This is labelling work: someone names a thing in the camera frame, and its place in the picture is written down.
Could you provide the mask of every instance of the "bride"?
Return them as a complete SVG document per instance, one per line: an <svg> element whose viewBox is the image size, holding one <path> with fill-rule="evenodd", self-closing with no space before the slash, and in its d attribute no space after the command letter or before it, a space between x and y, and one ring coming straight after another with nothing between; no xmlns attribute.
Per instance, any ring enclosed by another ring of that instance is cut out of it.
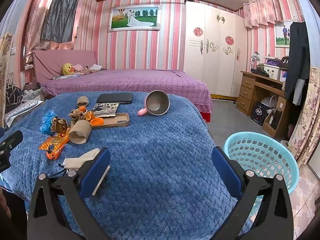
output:
<svg viewBox="0 0 320 240"><path fill-rule="evenodd" d="M127 26L129 27L146 27L146 26L153 26L154 23L151 22L141 22L138 21L135 17L134 17L134 11L131 11L128 13L128 24Z"/></svg>

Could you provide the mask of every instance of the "saucepan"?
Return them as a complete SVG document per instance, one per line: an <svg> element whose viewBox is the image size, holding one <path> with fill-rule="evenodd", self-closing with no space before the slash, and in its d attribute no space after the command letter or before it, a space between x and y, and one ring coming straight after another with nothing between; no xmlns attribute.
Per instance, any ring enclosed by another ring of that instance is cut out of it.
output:
<svg viewBox="0 0 320 240"><path fill-rule="evenodd" d="M153 115L163 115L170 107L168 95L161 90L150 92L144 100L144 108L138 111L138 115L142 116L149 112Z"/></svg>

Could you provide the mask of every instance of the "desk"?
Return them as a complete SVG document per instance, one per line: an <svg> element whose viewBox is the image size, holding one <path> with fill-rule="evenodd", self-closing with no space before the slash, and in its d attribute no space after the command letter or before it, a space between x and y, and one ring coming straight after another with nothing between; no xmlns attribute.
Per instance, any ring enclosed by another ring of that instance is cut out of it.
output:
<svg viewBox="0 0 320 240"><path fill-rule="evenodd" d="M284 137L289 125L291 102L284 97L282 82L245 71L241 71L241 73L242 82L237 101L237 109L245 115L251 116L252 108L256 102L260 102L265 97L278 95L276 108L281 111L282 114L277 129L274 130L269 124L271 114L266 117L262 128L274 138Z"/></svg>

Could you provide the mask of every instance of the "bed headboard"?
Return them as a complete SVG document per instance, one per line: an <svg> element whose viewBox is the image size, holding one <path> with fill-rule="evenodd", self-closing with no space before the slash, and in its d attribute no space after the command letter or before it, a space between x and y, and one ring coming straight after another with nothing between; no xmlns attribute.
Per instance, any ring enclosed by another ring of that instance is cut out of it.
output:
<svg viewBox="0 0 320 240"><path fill-rule="evenodd" d="M65 63L80 64L91 67L97 63L93 50L49 49L34 50L33 67L39 83L61 76L61 68Z"/></svg>

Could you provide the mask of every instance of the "white picture frame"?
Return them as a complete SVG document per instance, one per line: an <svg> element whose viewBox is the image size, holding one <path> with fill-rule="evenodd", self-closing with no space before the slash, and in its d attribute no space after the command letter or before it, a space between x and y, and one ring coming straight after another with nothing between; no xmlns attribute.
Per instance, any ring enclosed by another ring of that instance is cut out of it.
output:
<svg viewBox="0 0 320 240"><path fill-rule="evenodd" d="M275 47L276 48L290 48L290 26L297 19L287 19L275 24ZM283 29L287 29L287 41L285 41Z"/></svg>
<svg viewBox="0 0 320 240"><path fill-rule="evenodd" d="M113 7L110 9L108 32L133 30L158 31L160 30L160 13L161 5L159 4Z"/></svg>

